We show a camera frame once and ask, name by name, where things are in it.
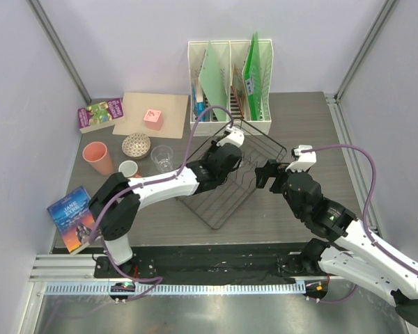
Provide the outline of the pink ceramic mug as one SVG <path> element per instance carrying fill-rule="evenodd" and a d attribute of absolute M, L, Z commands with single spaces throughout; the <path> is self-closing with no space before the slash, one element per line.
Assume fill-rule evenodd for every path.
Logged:
<path fill-rule="evenodd" d="M 118 171 L 126 178 L 141 178 L 139 166 L 135 161 L 126 160 L 120 163 Z"/>

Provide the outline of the purple paperback book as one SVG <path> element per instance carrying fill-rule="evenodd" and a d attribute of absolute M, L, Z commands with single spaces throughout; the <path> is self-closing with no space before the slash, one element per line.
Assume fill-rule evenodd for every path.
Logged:
<path fill-rule="evenodd" d="M 125 122 L 121 98 L 98 102 L 77 110 L 82 134 Z"/>

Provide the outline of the bright green mesh folder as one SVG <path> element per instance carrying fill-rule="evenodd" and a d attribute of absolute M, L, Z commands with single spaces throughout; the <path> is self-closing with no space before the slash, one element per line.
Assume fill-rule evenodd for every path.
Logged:
<path fill-rule="evenodd" d="M 254 121 L 261 119 L 261 59 L 258 45 L 258 32 L 251 37 L 248 55 L 243 69 L 247 102 L 250 118 Z"/>

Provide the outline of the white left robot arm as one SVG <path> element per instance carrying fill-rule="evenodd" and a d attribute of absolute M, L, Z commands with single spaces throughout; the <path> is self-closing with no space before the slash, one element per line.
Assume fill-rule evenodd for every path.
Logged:
<path fill-rule="evenodd" d="M 243 142 L 212 141 L 200 160 L 185 162 L 172 172 L 146 178 L 126 178 L 114 173 L 90 199 L 88 208 L 95 219 L 91 239 L 99 232 L 104 239 L 110 269 L 121 278 L 134 270 L 128 241 L 140 209 L 180 196 L 193 196 L 223 185 L 242 159 Z"/>

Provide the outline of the blue Jane Eyre book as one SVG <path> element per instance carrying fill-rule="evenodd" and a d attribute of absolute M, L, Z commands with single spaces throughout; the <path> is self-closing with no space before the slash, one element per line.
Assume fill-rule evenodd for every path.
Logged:
<path fill-rule="evenodd" d="M 47 208 L 71 255 L 80 253 L 89 245 L 95 224 L 88 208 L 90 199 L 86 189 L 79 186 Z"/>

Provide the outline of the brown patterned ceramic bowl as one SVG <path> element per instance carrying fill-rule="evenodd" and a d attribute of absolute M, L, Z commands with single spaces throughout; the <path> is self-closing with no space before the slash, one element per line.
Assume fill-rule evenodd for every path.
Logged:
<path fill-rule="evenodd" d="M 142 133 L 134 133 L 127 136 L 122 142 L 123 153 L 133 159 L 143 159 L 151 148 L 150 138 Z"/>

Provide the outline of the illustrated book in organizer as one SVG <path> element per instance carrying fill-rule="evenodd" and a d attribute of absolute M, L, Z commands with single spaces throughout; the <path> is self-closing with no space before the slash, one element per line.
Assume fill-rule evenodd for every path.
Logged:
<path fill-rule="evenodd" d="M 241 118 L 245 117 L 245 90 L 242 82 L 241 73 L 236 65 L 233 66 L 233 77 L 231 83 L 231 92 L 233 94 L 234 111 L 237 111 Z"/>

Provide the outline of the pink plastic tumbler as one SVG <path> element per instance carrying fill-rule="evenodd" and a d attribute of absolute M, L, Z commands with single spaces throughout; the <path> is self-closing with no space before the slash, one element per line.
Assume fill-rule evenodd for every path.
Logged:
<path fill-rule="evenodd" d="M 89 143 L 82 151 L 83 159 L 101 175 L 114 172 L 114 163 L 107 146 L 100 141 Z"/>

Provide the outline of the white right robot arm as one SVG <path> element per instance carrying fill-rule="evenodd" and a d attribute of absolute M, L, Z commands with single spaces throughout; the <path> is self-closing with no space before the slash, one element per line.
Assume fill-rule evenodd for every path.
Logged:
<path fill-rule="evenodd" d="M 255 174 L 259 189 L 274 178 L 270 192 L 280 193 L 294 216 L 315 234 L 302 251 L 304 272 L 345 278 L 384 299 L 418 328 L 418 261 L 366 229 L 343 205 L 326 198 L 307 172 L 294 172 L 289 164 L 269 160 Z"/>

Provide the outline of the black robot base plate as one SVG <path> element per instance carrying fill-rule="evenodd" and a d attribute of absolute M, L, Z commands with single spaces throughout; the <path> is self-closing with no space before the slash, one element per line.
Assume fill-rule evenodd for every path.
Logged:
<path fill-rule="evenodd" d="M 130 276 L 161 276 L 165 285 L 273 285 L 324 276 L 318 261 L 329 243 L 140 246 L 121 269 Z"/>

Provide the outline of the brown cardboard sheet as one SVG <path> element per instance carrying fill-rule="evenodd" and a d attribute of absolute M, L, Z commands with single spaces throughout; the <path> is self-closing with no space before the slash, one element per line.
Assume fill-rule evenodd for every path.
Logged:
<path fill-rule="evenodd" d="M 124 93 L 125 120 L 114 126 L 112 134 L 128 136 L 142 133 L 149 137 L 181 139 L 188 99 L 187 95 Z M 159 129 L 153 129 L 153 122 L 144 120 L 149 110 L 161 112 L 162 125 Z"/>

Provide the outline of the blue booklet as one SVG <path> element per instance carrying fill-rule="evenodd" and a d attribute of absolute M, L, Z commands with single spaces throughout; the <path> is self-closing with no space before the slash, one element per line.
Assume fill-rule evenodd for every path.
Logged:
<path fill-rule="evenodd" d="M 205 95 L 198 78 L 192 80 L 192 103 L 194 115 L 198 118 L 206 108 Z"/>

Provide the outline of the light green folder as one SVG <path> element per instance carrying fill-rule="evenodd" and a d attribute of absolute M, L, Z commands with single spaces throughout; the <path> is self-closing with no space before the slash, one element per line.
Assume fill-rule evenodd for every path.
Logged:
<path fill-rule="evenodd" d="M 228 79 L 228 45 L 226 43 L 209 41 L 199 74 L 199 83 L 210 106 L 227 107 Z"/>

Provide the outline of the pink cube block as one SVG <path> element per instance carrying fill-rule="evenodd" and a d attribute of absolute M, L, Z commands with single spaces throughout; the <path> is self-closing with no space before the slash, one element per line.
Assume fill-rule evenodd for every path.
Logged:
<path fill-rule="evenodd" d="M 148 109 L 144 116 L 144 124 L 148 129 L 159 131 L 163 125 L 162 112 L 155 109 Z"/>

